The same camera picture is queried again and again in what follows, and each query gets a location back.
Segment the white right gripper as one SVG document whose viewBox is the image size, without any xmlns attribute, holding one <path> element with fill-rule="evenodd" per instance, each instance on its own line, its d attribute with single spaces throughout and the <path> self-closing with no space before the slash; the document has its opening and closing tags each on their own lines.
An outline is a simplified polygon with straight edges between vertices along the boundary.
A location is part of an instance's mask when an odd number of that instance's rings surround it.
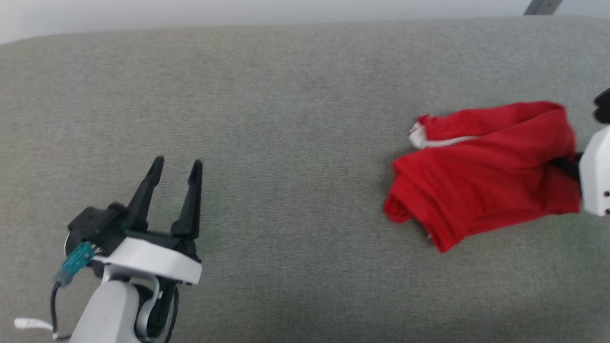
<svg viewBox="0 0 610 343">
<path fill-rule="evenodd" d="M 610 126 L 595 133 L 577 163 L 553 159 L 552 165 L 581 182 L 582 208 L 599 217 L 610 215 Z"/>
</svg>

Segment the grey metal post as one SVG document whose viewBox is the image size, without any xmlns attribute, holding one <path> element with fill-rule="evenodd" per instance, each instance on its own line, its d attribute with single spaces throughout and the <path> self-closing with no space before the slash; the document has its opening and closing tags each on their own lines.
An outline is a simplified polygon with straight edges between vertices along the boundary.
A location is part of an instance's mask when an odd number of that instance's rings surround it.
<svg viewBox="0 0 610 343">
<path fill-rule="evenodd" d="M 524 11 L 525 16 L 554 15 L 563 0 L 531 0 Z"/>
</svg>

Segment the grey fabric sofa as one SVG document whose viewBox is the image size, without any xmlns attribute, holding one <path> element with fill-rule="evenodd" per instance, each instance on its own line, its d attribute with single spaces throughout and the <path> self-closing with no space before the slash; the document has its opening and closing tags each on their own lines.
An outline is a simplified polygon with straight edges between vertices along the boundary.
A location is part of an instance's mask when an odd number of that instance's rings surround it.
<svg viewBox="0 0 610 343">
<path fill-rule="evenodd" d="M 567 107 L 583 148 L 610 21 L 514 17 L 74 33 L 0 45 L 0 343 L 51 343 L 67 224 L 127 203 L 165 156 L 150 227 L 204 165 L 200 284 L 172 343 L 610 343 L 610 220 L 545 217 L 440 254 L 383 213 L 416 117 Z"/>
</svg>

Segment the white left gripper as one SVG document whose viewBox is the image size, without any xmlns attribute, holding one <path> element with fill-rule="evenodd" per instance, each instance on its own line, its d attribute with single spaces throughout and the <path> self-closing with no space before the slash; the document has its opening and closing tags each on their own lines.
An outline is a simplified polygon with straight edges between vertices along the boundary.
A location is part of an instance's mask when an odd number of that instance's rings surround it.
<svg viewBox="0 0 610 343">
<path fill-rule="evenodd" d="M 161 180 L 165 163 L 163 156 L 154 159 L 150 169 L 140 183 L 128 205 L 126 230 L 146 232 L 148 211 L 155 187 Z M 100 256 L 95 261 L 104 265 L 103 282 L 112 278 L 162 277 L 185 284 L 198 284 L 202 266 L 197 256 L 193 239 L 200 236 L 201 191 L 203 188 L 203 163 L 196 159 L 190 171 L 189 186 L 179 218 L 172 224 L 165 237 L 170 248 L 159 245 L 159 235 L 144 239 L 126 236 L 122 230 L 104 230 L 93 233 L 93 244 L 100 247 Z"/>
</svg>

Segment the red garment with white sleeves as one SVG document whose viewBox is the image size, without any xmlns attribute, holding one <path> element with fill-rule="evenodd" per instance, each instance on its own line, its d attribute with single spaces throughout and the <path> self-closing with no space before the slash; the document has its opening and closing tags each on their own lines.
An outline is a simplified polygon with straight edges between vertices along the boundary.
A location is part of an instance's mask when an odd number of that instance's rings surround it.
<svg viewBox="0 0 610 343">
<path fill-rule="evenodd" d="M 567 109 L 549 101 L 424 115 L 410 128 L 414 152 L 394 160 L 384 213 L 416 220 L 439 252 L 476 234 L 581 211 Z"/>
</svg>

